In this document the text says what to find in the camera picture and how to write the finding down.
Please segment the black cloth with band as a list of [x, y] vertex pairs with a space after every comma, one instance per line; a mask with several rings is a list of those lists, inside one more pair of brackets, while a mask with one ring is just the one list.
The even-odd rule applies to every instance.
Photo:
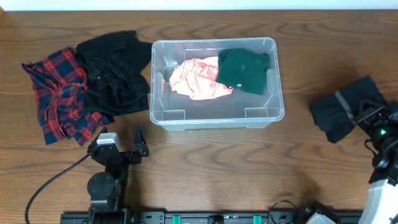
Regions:
[[360, 109], [366, 110], [371, 106], [365, 100], [387, 104], [370, 77], [362, 78], [315, 101], [309, 110], [315, 125], [326, 134], [327, 140], [337, 143], [355, 128], [354, 117], [360, 114]]

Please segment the pink cloth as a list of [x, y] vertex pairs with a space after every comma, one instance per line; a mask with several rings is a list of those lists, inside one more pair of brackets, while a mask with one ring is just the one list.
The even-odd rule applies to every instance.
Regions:
[[172, 72], [170, 87], [191, 100], [212, 100], [232, 94], [232, 87], [216, 82], [218, 72], [218, 57], [186, 60]]

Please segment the dark green cloth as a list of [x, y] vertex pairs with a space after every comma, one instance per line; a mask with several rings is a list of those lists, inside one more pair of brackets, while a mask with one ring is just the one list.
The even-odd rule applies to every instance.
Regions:
[[246, 93], [263, 95], [267, 85], [268, 54], [247, 49], [225, 49], [218, 54], [216, 82]]

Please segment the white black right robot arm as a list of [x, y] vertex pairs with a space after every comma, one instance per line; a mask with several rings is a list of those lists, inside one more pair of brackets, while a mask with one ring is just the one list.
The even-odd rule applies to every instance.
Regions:
[[346, 137], [355, 127], [368, 138], [366, 149], [373, 154], [373, 172], [362, 212], [337, 212], [313, 202], [296, 223], [397, 223], [397, 105], [374, 98], [320, 100], [310, 106], [315, 124], [330, 142]]

